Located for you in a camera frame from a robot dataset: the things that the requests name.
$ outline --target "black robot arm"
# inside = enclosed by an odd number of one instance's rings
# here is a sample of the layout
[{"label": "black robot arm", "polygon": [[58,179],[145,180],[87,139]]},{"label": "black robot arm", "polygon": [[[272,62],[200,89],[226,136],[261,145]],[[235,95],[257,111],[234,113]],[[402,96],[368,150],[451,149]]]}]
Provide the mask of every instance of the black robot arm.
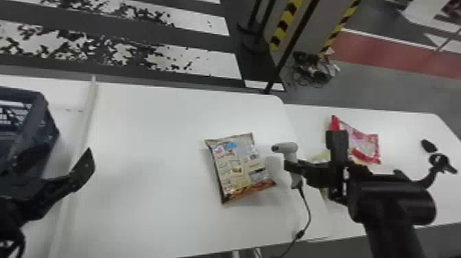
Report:
[{"label": "black robot arm", "polygon": [[415,182],[399,170],[373,174],[366,166],[348,159],[346,131],[327,131],[326,138],[331,152],[328,163],[297,160],[296,154],[290,152],[295,143],[274,145],[272,150],[284,154],[284,169],[294,180],[298,175],[311,187],[327,188],[330,200],[348,207],[352,220],[364,225],[375,258],[425,257],[414,225],[430,224],[436,217],[436,206],[427,188],[439,169],[431,168],[426,178]]}]

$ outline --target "snack bag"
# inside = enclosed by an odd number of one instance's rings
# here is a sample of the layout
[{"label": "snack bag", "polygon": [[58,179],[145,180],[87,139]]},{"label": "snack bag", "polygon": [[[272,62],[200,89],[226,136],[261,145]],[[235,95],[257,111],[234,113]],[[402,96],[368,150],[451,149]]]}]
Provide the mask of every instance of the snack bag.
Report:
[{"label": "snack bag", "polygon": [[362,161],[381,164],[378,134],[364,134],[344,123],[335,115],[331,116],[330,130],[346,130],[349,135],[349,150],[353,156]]},{"label": "snack bag", "polygon": [[252,133],[205,143],[213,156],[222,203],[275,185],[256,151]]}]

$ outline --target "red floor stripe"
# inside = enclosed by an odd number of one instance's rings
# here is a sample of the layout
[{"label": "red floor stripe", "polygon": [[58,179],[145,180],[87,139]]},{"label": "red floor stripe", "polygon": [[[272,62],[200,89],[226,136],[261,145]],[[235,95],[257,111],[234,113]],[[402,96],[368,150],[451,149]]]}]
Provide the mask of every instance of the red floor stripe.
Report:
[{"label": "red floor stripe", "polygon": [[332,60],[461,79],[461,54],[434,52],[400,43],[342,32]]}]

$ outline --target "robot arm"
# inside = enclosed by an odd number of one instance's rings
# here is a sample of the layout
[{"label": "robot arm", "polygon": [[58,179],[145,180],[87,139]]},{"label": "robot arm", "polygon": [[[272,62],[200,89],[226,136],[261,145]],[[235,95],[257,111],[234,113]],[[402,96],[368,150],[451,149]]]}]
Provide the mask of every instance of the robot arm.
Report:
[{"label": "robot arm", "polygon": [[393,174],[374,175],[366,166],[348,159],[346,131],[327,131],[326,138],[331,152],[328,163],[298,160],[295,143],[272,146],[274,152],[285,157],[284,169],[292,175],[292,188],[299,186],[301,176],[311,187],[327,188],[329,199],[347,206],[352,220],[364,225],[374,257],[425,257],[414,225],[434,221],[436,206],[427,188],[442,168],[453,174],[457,172],[449,166],[448,160],[439,158],[440,162],[446,162],[443,164],[431,162],[434,167],[429,175],[416,182],[399,170]]},{"label": "robot arm", "polygon": [[[40,161],[36,159],[38,153],[35,150],[28,152],[31,155],[25,152],[24,159],[20,159],[22,162],[10,169],[27,170]],[[29,221],[43,218],[57,201],[85,185],[94,171],[93,155],[87,149],[66,176],[43,179],[4,173],[8,176],[0,180],[0,258],[10,257],[16,249],[16,257],[22,257],[25,236],[21,227]]]}]

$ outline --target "red snack bag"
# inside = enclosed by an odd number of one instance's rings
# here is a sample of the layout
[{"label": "red snack bag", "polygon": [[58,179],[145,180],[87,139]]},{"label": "red snack bag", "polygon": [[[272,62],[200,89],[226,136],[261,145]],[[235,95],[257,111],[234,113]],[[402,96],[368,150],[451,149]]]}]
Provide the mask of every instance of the red snack bag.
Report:
[{"label": "red snack bag", "polygon": [[330,130],[346,130],[349,135],[349,150],[353,156],[362,161],[381,164],[378,134],[364,134],[344,123],[335,115],[331,116]]}]

